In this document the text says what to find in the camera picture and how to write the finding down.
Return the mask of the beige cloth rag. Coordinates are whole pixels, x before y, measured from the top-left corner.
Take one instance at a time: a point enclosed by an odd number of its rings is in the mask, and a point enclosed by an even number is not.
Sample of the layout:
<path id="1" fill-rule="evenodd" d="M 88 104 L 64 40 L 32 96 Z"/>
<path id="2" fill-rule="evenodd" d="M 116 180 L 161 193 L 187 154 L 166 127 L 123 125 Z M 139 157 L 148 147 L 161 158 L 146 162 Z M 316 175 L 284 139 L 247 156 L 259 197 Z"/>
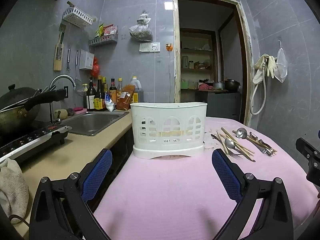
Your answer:
<path id="1" fill-rule="evenodd" d="M 29 187 L 15 160 L 1 163 L 1 207 L 7 217 L 18 215 L 25 218 L 29 202 Z"/>

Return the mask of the clear hanging plastic bag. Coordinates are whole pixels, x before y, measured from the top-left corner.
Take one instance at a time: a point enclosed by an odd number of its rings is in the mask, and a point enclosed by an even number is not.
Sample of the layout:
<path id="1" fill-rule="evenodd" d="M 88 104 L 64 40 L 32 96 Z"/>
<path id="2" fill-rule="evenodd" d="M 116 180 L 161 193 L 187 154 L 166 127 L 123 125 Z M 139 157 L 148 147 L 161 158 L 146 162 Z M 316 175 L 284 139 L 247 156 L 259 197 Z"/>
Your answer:
<path id="1" fill-rule="evenodd" d="M 287 68 L 288 62 L 285 56 L 285 51 L 281 44 L 281 40 L 279 39 L 278 41 L 279 41 L 280 48 L 278 50 L 277 57 L 275 59 L 276 70 L 274 71 L 274 76 L 279 82 L 284 83 L 288 74 L 288 68 Z"/>

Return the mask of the orange wall hook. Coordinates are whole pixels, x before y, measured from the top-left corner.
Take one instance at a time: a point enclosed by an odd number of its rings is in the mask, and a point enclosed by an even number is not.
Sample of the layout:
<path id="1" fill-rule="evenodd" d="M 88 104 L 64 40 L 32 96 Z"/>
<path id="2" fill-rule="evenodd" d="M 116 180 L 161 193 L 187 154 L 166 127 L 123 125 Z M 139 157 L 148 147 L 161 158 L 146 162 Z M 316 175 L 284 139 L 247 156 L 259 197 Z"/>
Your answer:
<path id="1" fill-rule="evenodd" d="M 169 52 L 173 51 L 173 45 L 172 45 L 171 43 L 167 43 L 167 44 L 165 45 L 165 47 L 166 47 L 166 50 L 167 50 L 167 51 L 169 51 Z"/>

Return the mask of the steel table spoon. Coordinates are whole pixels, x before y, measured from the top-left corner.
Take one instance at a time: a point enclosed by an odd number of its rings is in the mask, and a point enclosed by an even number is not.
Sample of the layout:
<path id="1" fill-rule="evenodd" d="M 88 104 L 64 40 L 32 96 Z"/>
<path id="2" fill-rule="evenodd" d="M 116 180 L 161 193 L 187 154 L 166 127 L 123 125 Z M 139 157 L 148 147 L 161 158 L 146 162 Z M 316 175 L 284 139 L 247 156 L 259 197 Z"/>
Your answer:
<path id="1" fill-rule="evenodd" d="M 235 149 L 236 148 L 235 142 L 230 138 L 225 138 L 225 145 L 230 149 Z"/>

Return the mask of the wooden pantry shelf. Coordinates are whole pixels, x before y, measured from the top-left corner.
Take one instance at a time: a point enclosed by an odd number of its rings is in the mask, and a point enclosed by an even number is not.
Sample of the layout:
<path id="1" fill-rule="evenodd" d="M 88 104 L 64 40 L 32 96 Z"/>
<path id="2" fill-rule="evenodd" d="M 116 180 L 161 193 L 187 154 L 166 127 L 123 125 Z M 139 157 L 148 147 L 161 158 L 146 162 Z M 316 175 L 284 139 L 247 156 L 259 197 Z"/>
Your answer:
<path id="1" fill-rule="evenodd" d="M 217 81 L 216 32 L 181 28 L 181 102 L 195 100 L 195 92 L 207 81 Z"/>

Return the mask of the hanging plastic bag of spices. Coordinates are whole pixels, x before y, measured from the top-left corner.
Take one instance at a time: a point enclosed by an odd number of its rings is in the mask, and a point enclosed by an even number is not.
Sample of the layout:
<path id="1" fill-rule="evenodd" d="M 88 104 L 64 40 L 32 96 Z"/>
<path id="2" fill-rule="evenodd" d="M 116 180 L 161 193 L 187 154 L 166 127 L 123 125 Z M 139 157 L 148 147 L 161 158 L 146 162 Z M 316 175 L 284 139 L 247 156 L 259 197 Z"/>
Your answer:
<path id="1" fill-rule="evenodd" d="M 149 14 L 143 10 L 137 20 L 136 25 L 129 27 L 129 33 L 132 38 L 141 42 L 151 42 L 152 41 L 152 31 L 149 27 L 151 18 Z"/>

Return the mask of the white rubber gloves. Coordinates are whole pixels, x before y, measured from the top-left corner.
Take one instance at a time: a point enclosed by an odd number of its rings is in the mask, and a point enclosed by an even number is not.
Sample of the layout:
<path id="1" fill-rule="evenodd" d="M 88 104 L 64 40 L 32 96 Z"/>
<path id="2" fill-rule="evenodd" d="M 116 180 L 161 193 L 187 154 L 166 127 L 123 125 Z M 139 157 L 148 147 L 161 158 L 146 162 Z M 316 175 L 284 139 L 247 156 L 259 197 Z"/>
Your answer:
<path id="1" fill-rule="evenodd" d="M 253 76 L 253 83 L 258 85 L 263 81 L 264 77 L 275 78 L 277 70 L 276 57 L 263 54 L 254 65 L 255 75 Z"/>

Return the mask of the white plastic utensil basket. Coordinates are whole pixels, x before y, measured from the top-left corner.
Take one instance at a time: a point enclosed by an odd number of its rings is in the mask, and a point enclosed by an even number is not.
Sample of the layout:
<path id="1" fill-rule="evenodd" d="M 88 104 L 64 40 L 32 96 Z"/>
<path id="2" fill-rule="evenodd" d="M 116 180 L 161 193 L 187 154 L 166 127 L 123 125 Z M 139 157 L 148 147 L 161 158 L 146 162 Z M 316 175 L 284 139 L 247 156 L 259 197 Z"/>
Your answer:
<path id="1" fill-rule="evenodd" d="M 134 155 L 154 159 L 201 154 L 206 111 L 204 102 L 132 103 Z"/>

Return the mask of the black wok with lid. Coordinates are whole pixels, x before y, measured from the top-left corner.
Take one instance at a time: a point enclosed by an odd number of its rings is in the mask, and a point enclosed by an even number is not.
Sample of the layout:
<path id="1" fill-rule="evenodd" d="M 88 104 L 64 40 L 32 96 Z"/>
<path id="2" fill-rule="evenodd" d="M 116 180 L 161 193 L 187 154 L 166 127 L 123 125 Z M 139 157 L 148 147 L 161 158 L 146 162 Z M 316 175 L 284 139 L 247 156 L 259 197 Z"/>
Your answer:
<path id="1" fill-rule="evenodd" d="M 1 96 L 1 132 L 8 133 L 33 122 L 40 111 L 40 105 L 57 102 L 57 97 L 64 96 L 63 91 L 40 91 L 30 87 L 8 87 L 8 92 Z"/>

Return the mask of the black induction cooker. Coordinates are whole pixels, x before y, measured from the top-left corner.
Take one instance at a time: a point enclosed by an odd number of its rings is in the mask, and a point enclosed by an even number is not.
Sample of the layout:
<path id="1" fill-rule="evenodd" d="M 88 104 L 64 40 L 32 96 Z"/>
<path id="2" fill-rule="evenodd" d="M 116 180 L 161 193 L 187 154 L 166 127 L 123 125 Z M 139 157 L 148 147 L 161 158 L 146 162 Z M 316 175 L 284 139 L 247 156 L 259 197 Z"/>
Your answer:
<path id="1" fill-rule="evenodd" d="M 49 125 L 33 130 L 1 147 L 1 163 L 7 159 L 15 160 L 19 164 L 25 163 L 49 146 L 63 145 L 71 129 L 71 126 Z"/>

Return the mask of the white wall basket rack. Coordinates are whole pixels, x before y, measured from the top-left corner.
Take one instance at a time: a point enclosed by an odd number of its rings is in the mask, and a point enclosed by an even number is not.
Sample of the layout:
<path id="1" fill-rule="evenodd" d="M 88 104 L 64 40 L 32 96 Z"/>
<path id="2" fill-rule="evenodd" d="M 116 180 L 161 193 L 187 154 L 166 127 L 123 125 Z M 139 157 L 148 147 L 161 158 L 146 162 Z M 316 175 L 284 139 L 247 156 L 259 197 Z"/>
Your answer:
<path id="1" fill-rule="evenodd" d="M 92 17 L 89 14 L 84 13 L 72 2 L 68 1 L 69 7 L 63 12 L 62 19 L 68 23 L 71 23 L 78 28 L 84 28 L 92 25 L 97 18 Z"/>

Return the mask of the pink floral table cloth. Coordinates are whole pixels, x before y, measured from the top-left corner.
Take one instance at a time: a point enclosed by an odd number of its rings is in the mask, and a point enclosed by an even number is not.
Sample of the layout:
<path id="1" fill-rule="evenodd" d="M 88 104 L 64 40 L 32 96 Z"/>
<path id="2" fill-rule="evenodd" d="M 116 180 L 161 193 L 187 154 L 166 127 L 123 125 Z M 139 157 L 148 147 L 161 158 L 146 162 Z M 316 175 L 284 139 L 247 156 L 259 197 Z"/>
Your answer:
<path id="1" fill-rule="evenodd" d="M 131 155 L 94 212 L 101 227 L 111 239 L 213 239 L 236 203 L 212 165 L 212 152 L 220 144 L 211 134 L 239 127 L 231 119 L 207 118 L 204 152 L 195 157 L 148 160 Z M 240 158 L 236 163 L 258 179 L 283 180 L 297 228 L 315 211 L 318 191 L 288 153 L 269 137 L 260 138 L 276 154 L 256 151 L 253 161 Z"/>

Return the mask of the white wall switch socket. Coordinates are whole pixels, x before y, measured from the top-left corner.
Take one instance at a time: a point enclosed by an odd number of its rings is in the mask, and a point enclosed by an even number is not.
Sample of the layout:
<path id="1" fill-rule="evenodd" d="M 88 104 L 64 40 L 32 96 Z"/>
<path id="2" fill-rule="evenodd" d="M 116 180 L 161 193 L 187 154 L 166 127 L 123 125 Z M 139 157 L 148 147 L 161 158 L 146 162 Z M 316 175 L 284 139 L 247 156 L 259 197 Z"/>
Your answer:
<path id="1" fill-rule="evenodd" d="M 160 52 L 159 42 L 143 42 L 139 45 L 140 53 L 157 53 Z"/>

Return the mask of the steel ladle spoon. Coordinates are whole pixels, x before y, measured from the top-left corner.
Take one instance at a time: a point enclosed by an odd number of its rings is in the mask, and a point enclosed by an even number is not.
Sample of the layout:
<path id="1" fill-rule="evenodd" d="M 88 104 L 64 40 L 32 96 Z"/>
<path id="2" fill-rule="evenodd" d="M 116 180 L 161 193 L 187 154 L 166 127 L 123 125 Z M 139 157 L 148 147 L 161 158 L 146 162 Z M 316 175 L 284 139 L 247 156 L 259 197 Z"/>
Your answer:
<path id="1" fill-rule="evenodd" d="M 276 153 L 276 151 L 270 145 L 265 143 L 262 139 L 259 139 L 252 132 L 247 132 L 247 130 L 243 127 L 238 128 L 236 131 L 234 131 L 234 133 L 237 138 L 246 139 L 252 144 L 254 144 L 258 148 L 258 150 L 263 154 L 272 156 Z"/>

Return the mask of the stainless steel sink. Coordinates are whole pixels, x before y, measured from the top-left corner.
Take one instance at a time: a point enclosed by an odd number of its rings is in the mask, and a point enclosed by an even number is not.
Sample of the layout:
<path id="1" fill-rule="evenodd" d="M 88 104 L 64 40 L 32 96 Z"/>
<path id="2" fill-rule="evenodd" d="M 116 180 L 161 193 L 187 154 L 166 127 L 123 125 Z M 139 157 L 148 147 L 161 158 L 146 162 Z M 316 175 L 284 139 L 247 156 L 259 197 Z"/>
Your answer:
<path id="1" fill-rule="evenodd" d="M 86 112 L 62 121 L 62 125 L 71 127 L 70 132 L 78 135 L 95 136 L 114 124 L 129 112 Z"/>

